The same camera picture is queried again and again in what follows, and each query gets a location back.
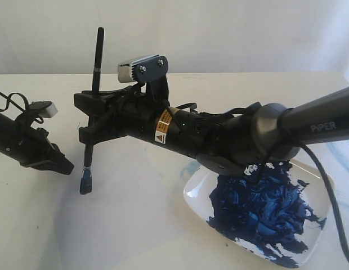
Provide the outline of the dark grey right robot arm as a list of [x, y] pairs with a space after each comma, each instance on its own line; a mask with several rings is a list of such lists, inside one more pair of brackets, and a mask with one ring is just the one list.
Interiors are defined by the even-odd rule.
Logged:
[[79, 130], [86, 169], [95, 144], [125, 136], [193, 158], [219, 174], [240, 174], [262, 160], [289, 160], [300, 143], [349, 139], [349, 87], [292, 109], [254, 103], [222, 114], [171, 108], [164, 97], [141, 93], [139, 84], [77, 93], [74, 105], [89, 117]]

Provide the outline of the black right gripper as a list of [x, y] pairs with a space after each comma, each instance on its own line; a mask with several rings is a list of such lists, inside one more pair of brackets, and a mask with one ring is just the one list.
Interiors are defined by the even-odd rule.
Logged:
[[199, 158], [216, 154], [217, 131], [209, 114], [189, 105], [172, 107], [165, 98], [151, 99], [138, 84], [114, 91], [74, 94], [74, 106], [90, 116], [79, 128], [79, 141], [98, 144], [133, 137], [167, 150]]

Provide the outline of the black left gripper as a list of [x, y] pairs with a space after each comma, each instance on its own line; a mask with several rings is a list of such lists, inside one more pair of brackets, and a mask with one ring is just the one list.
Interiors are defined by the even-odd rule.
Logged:
[[25, 135], [11, 145], [11, 158], [22, 167], [60, 174], [71, 174], [74, 165], [59, 150], [57, 144], [47, 138], [48, 132], [40, 128], [39, 137]]

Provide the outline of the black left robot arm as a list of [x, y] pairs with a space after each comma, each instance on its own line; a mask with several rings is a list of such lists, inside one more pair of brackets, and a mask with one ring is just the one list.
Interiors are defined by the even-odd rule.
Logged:
[[48, 139], [43, 128], [23, 129], [23, 123], [0, 112], [0, 153], [16, 160], [24, 168], [70, 175], [74, 165]]

